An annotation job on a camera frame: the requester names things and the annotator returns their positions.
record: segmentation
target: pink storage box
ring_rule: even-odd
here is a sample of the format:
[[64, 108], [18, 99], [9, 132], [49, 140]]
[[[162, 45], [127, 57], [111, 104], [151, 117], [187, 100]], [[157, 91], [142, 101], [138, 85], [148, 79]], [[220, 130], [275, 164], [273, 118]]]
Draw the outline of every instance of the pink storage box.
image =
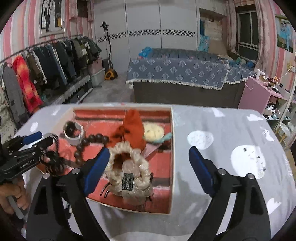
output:
[[97, 74], [103, 68], [102, 58], [99, 57], [98, 60], [94, 61], [92, 64], [88, 65], [89, 74]]

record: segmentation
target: wooden bead bracelet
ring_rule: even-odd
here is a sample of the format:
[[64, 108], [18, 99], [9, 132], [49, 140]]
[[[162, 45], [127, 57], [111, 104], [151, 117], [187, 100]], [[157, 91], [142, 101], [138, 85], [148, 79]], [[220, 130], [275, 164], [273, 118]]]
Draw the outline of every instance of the wooden bead bracelet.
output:
[[109, 137], [103, 136], [102, 134], [89, 135], [88, 138], [83, 138], [81, 144], [76, 146], [76, 151], [74, 152], [74, 157], [76, 159], [76, 164], [80, 167], [83, 165], [84, 160], [82, 158], [82, 153], [85, 150], [86, 146], [89, 146], [90, 143], [103, 143], [104, 146], [109, 142]]

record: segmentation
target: wardrobe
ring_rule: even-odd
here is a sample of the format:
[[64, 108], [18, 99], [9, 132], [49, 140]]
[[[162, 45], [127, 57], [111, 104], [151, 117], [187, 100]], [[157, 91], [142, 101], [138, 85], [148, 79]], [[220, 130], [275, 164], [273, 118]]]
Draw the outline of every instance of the wardrobe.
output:
[[109, 55], [102, 25], [109, 25], [112, 62], [117, 72], [127, 70], [131, 59], [146, 46], [197, 50], [200, 43], [200, 9], [226, 15], [225, 0], [108, 0], [95, 1], [95, 32]]

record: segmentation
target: wall photo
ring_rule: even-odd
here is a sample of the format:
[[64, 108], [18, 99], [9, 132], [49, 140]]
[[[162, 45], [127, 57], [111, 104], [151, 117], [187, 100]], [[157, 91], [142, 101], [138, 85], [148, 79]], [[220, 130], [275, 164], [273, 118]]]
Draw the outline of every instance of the wall photo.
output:
[[64, 1], [42, 0], [39, 15], [40, 37], [65, 32], [63, 16]]
[[275, 19], [278, 36], [278, 47], [293, 53], [293, 27], [291, 26], [286, 16], [275, 15]]

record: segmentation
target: black fabric label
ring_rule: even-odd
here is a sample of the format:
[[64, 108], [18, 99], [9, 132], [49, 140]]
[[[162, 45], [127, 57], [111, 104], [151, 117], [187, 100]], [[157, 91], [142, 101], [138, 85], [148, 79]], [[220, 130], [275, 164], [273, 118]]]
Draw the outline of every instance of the black fabric label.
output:
[[133, 190], [133, 173], [124, 173], [122, 179], [122, 190]]

